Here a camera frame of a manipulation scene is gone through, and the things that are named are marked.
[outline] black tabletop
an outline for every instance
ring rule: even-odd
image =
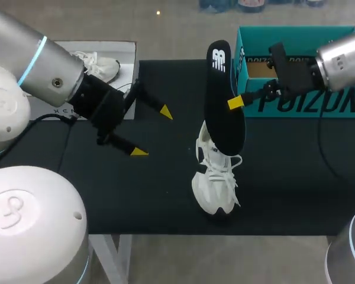
[[[334,235],[355,213],[355,119],[247,118],[243,164],[234,170],[241,208],[228,220],[206,216],[192,193],[195,140],[203,122],[205,61],[145,61],[140,79],[167,103],[174,120],[141,103],[118,134],[145,147],[128,157],[96,145],[84,121],[72,129],[60,174],[86,206],[91,234]],[[67,126],[41,122],[0,167],[26,164],[57,170]]]

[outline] white shoe box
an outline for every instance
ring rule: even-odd
[[[133,83],[138,78],[139,63],[136,61],[137,45],[130,41],[57,41],[69,52],[82,51],[91,53],[96,51],[98,56],[115,58],[120,62],[120,72],[116,79],[110,85],[113,88],[119,88],[125,84]],[[131,85],[126,85],[119,90],[126,92]],[[55,108],[40,99],[28,96],[31,107],[31,120],[44,114],[60,114],[69,117],[73,114],[73,107],[70,104],[64,104],[60,108]],[[127,112],[125,119],[133,120],[135,113],[135,102]],[[57,118],[48,118],[48,120],[57,120]]]

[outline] gray floor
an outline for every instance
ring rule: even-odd
[[[325,237],[136,235],[131,284],[326,284]],[[92,284],[108,284],[97,259]]]
[[[0,0],[0,9],[54,40],[137,41],[138,59],[204,58],[214,40],[234,46],[239,25],[355,25],[355,0],[263,14],[208,15],[197,0]],[[325,237],[137,235],[130,283],[325,284],[326,248]],[[93,267],[94,283],[107,283]]]

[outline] teal shoe box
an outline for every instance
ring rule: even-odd
[[[285,46],[289,61],[308,60],[317,49],[355,31],[355,27],[240,27],[234,55],[238,94],[253,92],[276,77],[266,66],[268,48],[278,42]],[[244,108],[247,117],[318,118],[324,95],[311,92],[284,102],[259,99]],[[326,118],[355,118],[355,86],[332,93],[324,108]]]

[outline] insole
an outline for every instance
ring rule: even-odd
[[[209,134],[219,151],[235,156],[244,146],[246,122],[242,108],[230,110],[227,102],[234,97],[231,84],[235,80],[231,79],[234,76],[231,61],[231,49],[227,41],[219,40],[209,46],[206,55],[204,116]]]

